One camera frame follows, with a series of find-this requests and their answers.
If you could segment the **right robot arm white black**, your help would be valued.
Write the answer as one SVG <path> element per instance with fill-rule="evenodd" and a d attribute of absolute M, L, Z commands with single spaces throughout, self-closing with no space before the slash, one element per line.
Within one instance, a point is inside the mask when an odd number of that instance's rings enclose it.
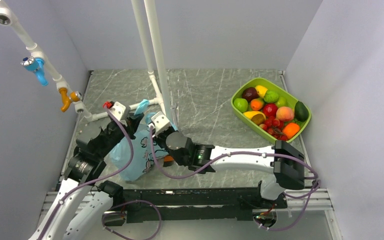
<path fill-rule="evenodd" d="M 304 155 L 284 140 L 258 148 L 228 148 L 211 144 L 197 144 L 171 127 L 166 130 L 149 130 L 152 144 L 164 148 L 174 161 L 191 172 L 178 179 L 197 174 L 227 170 L 258 171 L 270 175 L 255 194 L 256 203 L 269 207 L 285 190 L 305 188 Z"/>

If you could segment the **light blue plastic bag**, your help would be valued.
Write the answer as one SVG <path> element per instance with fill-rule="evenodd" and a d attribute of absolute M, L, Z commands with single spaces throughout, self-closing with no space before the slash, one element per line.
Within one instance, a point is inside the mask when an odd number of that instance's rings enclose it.
<path fill-rule="evenodd" d="M 131 140 L 133 147 L 133 158 L 129 166 L 119 173 L 121 179 L 126 182 L 133 182 L 142 175 L 148 173 L 154 165 L 154 159 L 151 153 L 148 124 L 151 123 L 151 117 L 156 113 L 149 112 L 144 114 L 145 123 L 140 123 L 135 139 Z M 124 167 L 131 157 L 131 148 L 127 139 L 122 139 L 109 153 L 110 161 L 118 168 Z"/>

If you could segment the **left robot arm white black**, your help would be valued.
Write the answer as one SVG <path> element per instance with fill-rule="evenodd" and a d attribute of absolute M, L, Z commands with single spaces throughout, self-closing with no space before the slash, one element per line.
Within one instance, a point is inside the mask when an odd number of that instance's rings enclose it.
<path fill-rule="evenodd" d="M 60 240 L 81 201 L 94 183 L 101 181 L 107 164 L 104 158 L 124 138 L 135 138 L 144 114 L 128 114 L 122 121 L 111 118 L 89 123 L 77 137 L 73 156 L 68 161 L 57 197 L 32 240 Z"/>

